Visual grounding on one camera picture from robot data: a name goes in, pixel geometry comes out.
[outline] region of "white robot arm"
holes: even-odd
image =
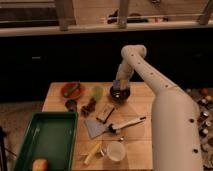
[[[154,171],[202,171],[198,105],[143,59],[143,45],[124,46],[121,54],[116,79],[130,79],[135,70],[156,95],[152,104]]]

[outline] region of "wooden table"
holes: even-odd
[[[65,83],[52,83],[49,88],[43,111],[67,111],[60,90]],[[111,82],[82,82],[86,87],[85,93],[77,100],[78,102],[78,127],[72,163],[72,170],[150,170],[152,169],[152,139],[151,139],[151,104],[154,94],[143,82],[131,82],[131,95],[124,104],[117,104],[109,97]],[[116,110],[109,117],[109,123],[120,123],[137,116],[146,116],[147,119],[134,126],[122,129],[118,135],[104,133],[103,135],[90,139],[84,124],[85,117],[81,115],[80,109],[88,104],[91,98],[91,90],[94,86],[104,89],[103,97],[96,104],[96,110],[88,117],[95,118],[106,103],[114,104]],[[115,163],[107,156],[95,156],[89,165],[83,161],[88,151],[97,143],[103,142],[103,148],[112,140],[118,140],[124,136],[122,142],[126,148],[126,157],[121,162]]]

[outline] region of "yellow object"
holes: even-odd
[[[88,165],[94,155],[101,149],[102,142],[98,142],[91,150],[89,151],[89,154],[87,155],[86,159],[84,160],[84,164]]]
[[[95,101],[99,101],[103,96],[103,88],[100,86],[95,86],[92,88],[92,97]]]
[[[44,158],[36,159],[33,162],[32,171],[47,171],[48,161]]]
[[[207,95],[206,97],[205,97],[205,99],[207,100],[207,101],[212,101],[212,96],[210,96],[210,95]]]

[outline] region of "gray spatula head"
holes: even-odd
[[[108,131],[108,125],[103,124],[95,119],[85,119],[85,125],[87,127],[89,136],[91,139]]]

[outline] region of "white cup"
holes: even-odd
[[[124,159],[126,155],[125,147],[118,141],[112,141],[107,146],[107,156],[115,162],[119,162]]]

